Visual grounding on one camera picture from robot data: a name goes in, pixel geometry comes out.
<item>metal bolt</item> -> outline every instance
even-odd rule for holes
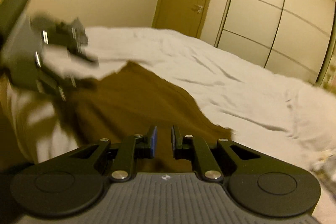
[[[210,170],[205,172],[204,176],[208,179],[219,179],[222,175],[218,171]]]
[[[128,173],[123,170],[117,170],[112,173],[112,178],[114,179],[125,179],[128,177]]]

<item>bed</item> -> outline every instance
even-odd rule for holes
[[[98,57],[99,68],[55,46],[45,48],[44,62],[63,76],[71,71],[102,79],[131,60],[185,89],[212,123],[231,128],[232,139],[242,145],[306,170],[326,151],[336,153],[336,99],[322,89],[172,30],[91,27],[86,34],[85,52]],[[5,76],[0,83],[2,108],[28,161],[43,162],[78,147],[48,97],[13,87]],[[335,223],[335,197],[321,187],[313,216]]]

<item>white blanket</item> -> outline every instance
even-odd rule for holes
[[[171,30],[95,27],[86,33],[85,50],[99,58],[99,68],[53,47],[46,49],[44,62],[61,75],[102,79],[132,60],[184,88],[211,122],[235,130],[233,140],[307,170],[316,160],[306,156],[311,148],[298,141],[304,131],[298,128],[294,102],[308,87],[302,81],[274,75]],[[8,84],[1,103],[29,160],[42,162],[78,147],[75,134],[60,126],[46,97]],[[324,188],[322,193],[314,215],[323,223],[334,223],[336,206]]]

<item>brown fabric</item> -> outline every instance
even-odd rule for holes
[[[212,124],[199,110],[194,98],[136,63],[129,62],[120,72],[101,81],[86,80],[92,89],[78,88],[67,97],[68,117],[78,122],[85,143],[109,138],[121,142],[126,136],[145,134],[157,126],[154,160],[139,160],[142,172],[186,172],[187,160],[174,160],[171,127],[181,134],[202,136],[208,143],[231,138],[231,130]]]

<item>gray ribbed plate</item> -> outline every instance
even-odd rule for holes
[[[91,209],[62,220],[23,216],[18,224],[318,224],[310,215],[266,219],[248,213],[231,201],[216,183],[194,173],[138,173],[134,180],[111,185]]]

